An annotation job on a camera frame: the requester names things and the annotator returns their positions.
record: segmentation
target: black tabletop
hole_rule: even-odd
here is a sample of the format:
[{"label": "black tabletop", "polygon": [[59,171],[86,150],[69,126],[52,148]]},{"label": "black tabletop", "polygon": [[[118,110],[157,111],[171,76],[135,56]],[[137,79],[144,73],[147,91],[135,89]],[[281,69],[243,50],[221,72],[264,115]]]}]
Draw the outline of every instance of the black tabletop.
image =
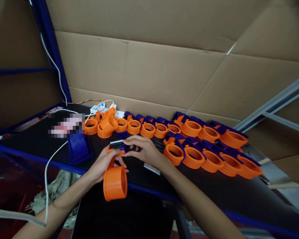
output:
[{"label": "black tabletop", "polygon": [[[88,107],[81,105],[69,105],[66,109],[87,115],[90,113]],[[48,130],[56,123],[55,118],[46,118],[2,144],[9,148],[49,159],[66,142],[66,139],[48,136]],[[91,135],[89,139],[93,151],[92,159],[77,165],[70,164],[68,147],[65,146],[54,156],[53,160],[88,170],[102,149],[111,141],[118,140],[115,133],[108,139],[101,139],[97,134]],[[130,184],[150,189],[158,194],[164,193],[177,197],[175,190],[166,178],[144,168],[144,163],[140,160],[127,157],[124,158],[124,162],[129,169],[128,182]],[[233,212],[236,215],[243,215],[262,223],[299,233],[299,215],[259,178],[252,180],[240,176],[232,178],[219,171],[209,173],[202,168],[193,170],[184,164],[177,168],[223,211]]]}]

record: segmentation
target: cardboard wall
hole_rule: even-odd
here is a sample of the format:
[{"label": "cardboard wall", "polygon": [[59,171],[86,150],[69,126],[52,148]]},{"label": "cardboard wall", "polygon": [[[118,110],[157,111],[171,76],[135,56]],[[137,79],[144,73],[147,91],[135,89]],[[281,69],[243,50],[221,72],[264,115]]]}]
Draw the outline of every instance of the cardboard wall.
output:
[{"label": "cardboard wall", "polygon": [[[0,69],[50,66],[29,1],[0,0]],[[62,101],[54,72],[0,76],[0,127]]]},{"label": "cardboard wall", "polygon": [[[299,0],[47,5],[75,102],[235,126],[299,78]],[[278,115],[299,122],[299,100]],[[250,141],[273,160],[299,155],[299,134],[281,127],[266,120]]]}]

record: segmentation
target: orange cylinder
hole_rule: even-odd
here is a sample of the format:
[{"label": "orange cylinder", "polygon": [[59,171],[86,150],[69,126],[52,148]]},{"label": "orange cylinder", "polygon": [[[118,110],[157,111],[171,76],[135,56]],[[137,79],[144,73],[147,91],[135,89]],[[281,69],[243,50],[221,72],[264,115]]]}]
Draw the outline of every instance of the orange cylinder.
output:
[{"label": "orange cylinder", "polygon": [[229,177],[234,177],[244,170],[243,165],[232,156],[222,152],[220,153],[220,156],[225,160],[224,167],[219,169],[223,174]]},{"label": "orange cylinder", "polygon": [[156,130],[154,133],[154,136],[156,138],[165,138],[167,132],[168,132],[168,128],[166,127],[166,125],[161,124],[161,123],[156,123]]},{"label": "orange cylinder", "polygon": [[186,157],[183,161],[187,167],[192,169],[199,169],[202,163],[205,161],[204,155],[193,147],[185,146]]},{"label": "orange cylinder", "polygon": [[240,149],[244,144],[248,143],[248,139],[238,133],[230,131],[229,129],[226,130],[226,132],[221,135],[219,139],[225,145],[228,145],[234,149]]},{"label": "orange cylinder", "polygon": [[202,126],[194,121],[186,120],[181,127],[182,133],[186,136],[196,137],[202,130]]},{"label": "orange cylinder", "polygon": [[116,121],[118,124],[118,128],[115,130],[115,132],[117,132],[117,133],[125,132],[127,130],[127,120],[119,118]]},{"label": "orange cylinder", "polygon": [[163,154],[172,162],[174,166],[180,165],[184,159],[184,153],[182,149],[176,146],[174,142],[166,145]]},{"label": "orange cylinder", "polygon": [[112,133],[114,130],[116,130],[119,125],[116,121],[116,119],[112,117],[107,117],[106,119],[102,120],[100,122],[101,128],[105,133]]},{"label": "orange cylinder", "polygon": [[141,123],[137,120],[130,120],[127,123],[127,132],[130,134],[138,134],[141,130]]},{"label": "orange cylinder", "polygon": [[150,123],[144,123],[141,128],[141,136],[144,138],[153,138],[155,134],[155,126]]},{"label": "orange cylinder", "polygon": [[98,122],[95,119],[88,119],[85,123],[85,134],[93,135],[97,133]]},{"label": "orange cylinder", "polygon": [[173,132],[174,134],[176,133],[181,133],[182,130],[180,129],[180,127],[174,125],[174,124],[168,124],[168,130]]},{"label": "orange cylinder", "polygon": [[101,124],[97,126],[97,136],[99,136],[100,138],[109,138],[111,137],[111,135],[112,132],[111,133],[104,132],[104,130],[101,128]]},{"label": "orange cylinder", "polygon": [[126,198],[127,176],[125,165],[108,168],[105,171],[103,193],[106,201]]},{"label": "orange cylinder", "polygon": [[212,151],[203,149],[203,154],[206,156],[207,160],[202,163],[201,167],[210,173],[215,173],[217,170],[223,168],[224,162],[223,160]]},{"label": "orange cylinder", "polygon": [[243,167],[245,168],[244,171],[238,173],[240,176],[247,179],[252,179],[259,175],[262,175],[261,168],[258,165],[256,165],[254,162],[240,155],[238,155],[237,158],[244,163]]},{"label": "orange cylinder", "polygon": [[220,137],[220,134],[213,128],[205,126],[202,130],[198,133],[198,138],[200,140],[207,140],[211,143],[215,143],[215,140]]}]

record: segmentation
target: wire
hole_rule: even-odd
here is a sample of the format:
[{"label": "wire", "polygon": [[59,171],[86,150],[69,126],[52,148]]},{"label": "wire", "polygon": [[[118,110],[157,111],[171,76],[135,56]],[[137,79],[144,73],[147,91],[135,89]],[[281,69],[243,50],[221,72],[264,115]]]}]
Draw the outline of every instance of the wire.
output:
[{"label": "wire", "polygon": [[59,83],[60,83],[60,88],[61,88],[61,91],[62,91],[62,93],[63,93],[63,95],[64,95],[64,98],[65,98],[65,104],[66,104],[66,106],[67,106],[67,98],[66,98],[66,95],[65,95],[65,93],[64,93],[64,91],[63,91],[62,84],[61,84],[61,73],[60,73],[60,70],[59,70],[59,68],[57,67],[56,63],[53,61],[52,57],[50,56],[50,54],[49,54],[49,52],[48,52],[48,50],[47,50],[47,48],[46,48],[46,45],[45,45],[44,40],[43,40],[42,33],[40,33],[40,34],[41,34],[41,41],[42,41],[42,43],[43,43],[44,50],[46,51],[47,55],[49,56],[50,60],[52,61],[53,65],[57,68],[57,71],[58,71],[58,73],[59,73]]},{"label": "wire", "polygon": [[85,103],[85,102],[88,102],[88,101],[102,101],[103,102],[103,100],[85,100],[85,101],[81,101],[79,103],[68,103],[68,104],[82,104],[82,103]]},{"label": "wire", "polygon": [[46,187],[46,219],[44,220],[45,224],[47,224],[47,221],[48,221],[48,214],[49,214],[49,192],[48,192],[48,179],[47,179],[47,171],[48,171],[48,166],[49,166],[49,163],[51,161],[51,159],[53,158],[53,156],[63,147],[67,144],[67,141],[62,144],[61,147],[59,147],[59,149],[57,151],[54,152],[54,154],[51,156],[51,158],[49,159],[49,161],[47,162],[47,165],[46,165],[46,169],[44,170],[44,184],[45,184],[45,187]]}]

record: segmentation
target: white strip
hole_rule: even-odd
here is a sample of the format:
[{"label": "white strip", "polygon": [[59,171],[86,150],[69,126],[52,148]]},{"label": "white strip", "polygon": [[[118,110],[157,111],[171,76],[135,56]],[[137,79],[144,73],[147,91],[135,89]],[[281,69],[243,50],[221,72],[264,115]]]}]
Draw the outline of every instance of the white strip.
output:
[{"label": "white strip", "polygon": [[235,44],[230,48],[230,50],[227,52],[227,55],[229,55],[229,53],[232,51],[232,49],[234,48],[235,45],[236,45],[236,42],[235,42]]}]

